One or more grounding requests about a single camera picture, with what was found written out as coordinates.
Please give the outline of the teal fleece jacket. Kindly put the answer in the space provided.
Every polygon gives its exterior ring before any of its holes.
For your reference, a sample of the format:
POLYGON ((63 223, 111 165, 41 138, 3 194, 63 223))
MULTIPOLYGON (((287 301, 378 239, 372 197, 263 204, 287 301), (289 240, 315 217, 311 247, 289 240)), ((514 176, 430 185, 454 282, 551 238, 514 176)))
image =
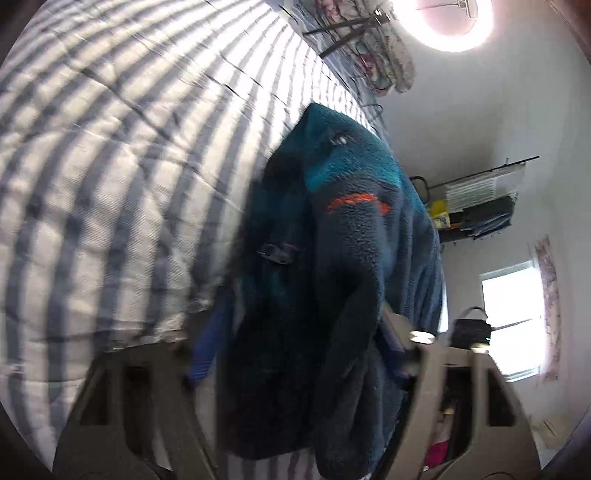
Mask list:
POLYGON ((366 476, 406 397, 382 308, 436 333, 444 286, 438 233, 388 145, 308 105, 252 187, 239 274, 229 450, 263 460, 308 449, 326 479, 366 476))

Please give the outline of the dark hanging clothes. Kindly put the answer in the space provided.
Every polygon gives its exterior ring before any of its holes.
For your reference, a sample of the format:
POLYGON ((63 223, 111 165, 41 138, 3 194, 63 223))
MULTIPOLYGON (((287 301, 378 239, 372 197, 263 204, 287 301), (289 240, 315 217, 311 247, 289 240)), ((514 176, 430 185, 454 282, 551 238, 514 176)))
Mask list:
POLYGON ((480 238, 511 224, 515 212, 515 200, 504 196, 466 209, 460 230, 469 237, 480 238))

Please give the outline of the black clothes rack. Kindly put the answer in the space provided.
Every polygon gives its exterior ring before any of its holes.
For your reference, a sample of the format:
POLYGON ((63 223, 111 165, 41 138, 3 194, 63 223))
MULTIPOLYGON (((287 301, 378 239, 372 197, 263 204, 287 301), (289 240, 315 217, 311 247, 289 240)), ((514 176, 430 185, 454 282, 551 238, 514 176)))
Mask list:
POLYGON ((420 199, 439 233, 440 243, 478 240, 511 226, 527 166, 537 156, 506 161, 440 184, 412 176, 420 199))

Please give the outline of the window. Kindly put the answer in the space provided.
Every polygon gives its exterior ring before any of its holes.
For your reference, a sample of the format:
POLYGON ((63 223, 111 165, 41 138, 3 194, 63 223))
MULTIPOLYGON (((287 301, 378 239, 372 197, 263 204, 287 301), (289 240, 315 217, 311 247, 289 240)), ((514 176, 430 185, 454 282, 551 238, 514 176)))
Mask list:
POLYGON ((489 353, 510 382, 538 375, 547 359, 542 279, 528 261, 480 276, 483 306, 492 327, 489 353))

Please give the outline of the yellow box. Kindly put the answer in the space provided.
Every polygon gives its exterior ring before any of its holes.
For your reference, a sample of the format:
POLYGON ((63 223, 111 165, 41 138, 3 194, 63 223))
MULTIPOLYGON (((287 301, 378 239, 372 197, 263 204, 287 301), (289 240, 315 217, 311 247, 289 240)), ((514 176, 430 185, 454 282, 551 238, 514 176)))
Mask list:
POLYGON ((437 230, 451 228, 451 219, 446 200, 434 200, 429 205, 429 215, 437 230))

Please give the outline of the striped hanging towel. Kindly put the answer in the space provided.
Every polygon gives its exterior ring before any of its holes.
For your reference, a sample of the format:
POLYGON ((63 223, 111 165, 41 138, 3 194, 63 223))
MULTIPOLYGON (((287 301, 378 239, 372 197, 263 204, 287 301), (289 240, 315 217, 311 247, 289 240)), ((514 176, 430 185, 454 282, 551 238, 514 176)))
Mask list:
POLYGON ((518 164, 449 183, 444 187, 449 213, 462 212, 479 204, 514 195, 525 172, 526 165, 518 164))

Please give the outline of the blue white striped quilt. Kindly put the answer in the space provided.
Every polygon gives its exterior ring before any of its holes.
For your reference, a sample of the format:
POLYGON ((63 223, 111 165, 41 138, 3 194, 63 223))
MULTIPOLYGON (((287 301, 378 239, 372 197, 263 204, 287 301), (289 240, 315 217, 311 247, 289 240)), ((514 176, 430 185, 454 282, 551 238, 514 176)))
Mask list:
POLYGON ((53 462, 113 340, 211 302, 311 103, 375 120, 265 1, 47 1, 1 68, 1 403, 53 462))

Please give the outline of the floral folded pillows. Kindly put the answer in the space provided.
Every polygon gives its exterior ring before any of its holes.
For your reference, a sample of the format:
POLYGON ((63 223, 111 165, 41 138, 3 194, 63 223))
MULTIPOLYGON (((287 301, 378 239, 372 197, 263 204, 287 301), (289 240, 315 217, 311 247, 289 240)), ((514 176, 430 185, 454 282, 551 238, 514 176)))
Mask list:
MULTIPOLYGON (((392 13, 389 1, 321 0, 314 3, 314 18, 320 28, 346 20, 368 17, 377 8, 392 13)), ((353 62, 361 68, 370 88, 379 96, 386 96, 393 91, 400 94, 406 93, 411 90, 415 82, 415 65, 410 51, 394 26, 396 21, 394 18, 391 23, 379 29, 372 29, 363 38, 352 40, 335 51, 345 52, 352 57, 353 62)), ((332 43, 335 43, 348 32, 349 29, 340 29, 318 35, 328 36, 332 43)))

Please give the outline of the black light tripod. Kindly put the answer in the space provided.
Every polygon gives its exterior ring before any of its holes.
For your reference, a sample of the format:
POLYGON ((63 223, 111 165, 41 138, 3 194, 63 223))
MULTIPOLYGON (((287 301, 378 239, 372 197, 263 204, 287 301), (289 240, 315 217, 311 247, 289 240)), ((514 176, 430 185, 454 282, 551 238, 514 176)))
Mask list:
POLYGON ((336 50, 339 50, 342 47, 346 46, 346 44, 348 44, 352 40, 361 39, 370 30, 379 29, 384 25, 391 23, 393 20, 394 15, 392 13, 387 13, 386 11, 377 8, 368 17, 346 20, 339 23, 322 26, 318 29, 304 31, 303 36, 308 37, 318 34, 332 33, 340 29, 349 29, 349 32, 346 33, 345 36, 342 36, 341 38, 339 38, 337 42, 332 43, 332 45, 329 48, 325 49, 320 54, 318 54, 318 56, 324 59, 332 53, 334 53, 336 50))

